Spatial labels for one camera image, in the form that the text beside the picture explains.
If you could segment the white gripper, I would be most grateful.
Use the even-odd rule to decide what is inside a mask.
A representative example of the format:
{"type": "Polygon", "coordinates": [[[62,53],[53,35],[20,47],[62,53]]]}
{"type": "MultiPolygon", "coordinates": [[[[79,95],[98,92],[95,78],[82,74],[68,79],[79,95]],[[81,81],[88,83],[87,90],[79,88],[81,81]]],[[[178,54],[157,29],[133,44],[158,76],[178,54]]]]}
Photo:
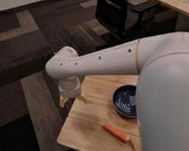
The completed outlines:
{"type": "Polygon", "coordinates": [[[65,107],[68,98],[77,97],[78,100],[81,100],[83,103],[87,103],[83,95],[79,96],[81,93],[81,81],[79,80],[79,77],[69,77],[66,80],[60,80],[58,83],[59,93],[61,95],[59,100],[60,107],[65,107]]]}

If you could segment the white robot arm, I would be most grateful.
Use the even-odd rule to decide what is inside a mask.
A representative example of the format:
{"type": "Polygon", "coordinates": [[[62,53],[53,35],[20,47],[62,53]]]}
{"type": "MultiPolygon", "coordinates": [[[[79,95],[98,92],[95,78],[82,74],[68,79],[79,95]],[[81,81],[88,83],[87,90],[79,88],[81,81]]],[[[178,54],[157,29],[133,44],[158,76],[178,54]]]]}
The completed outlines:
{"type": "Polygon", "coordinates": [[[189,32],[142,37],[88,55],[63,47],[45,70],[67,97],[78,95],[82,76],[136,75],[142,151],[189,151],[189,32]]]}

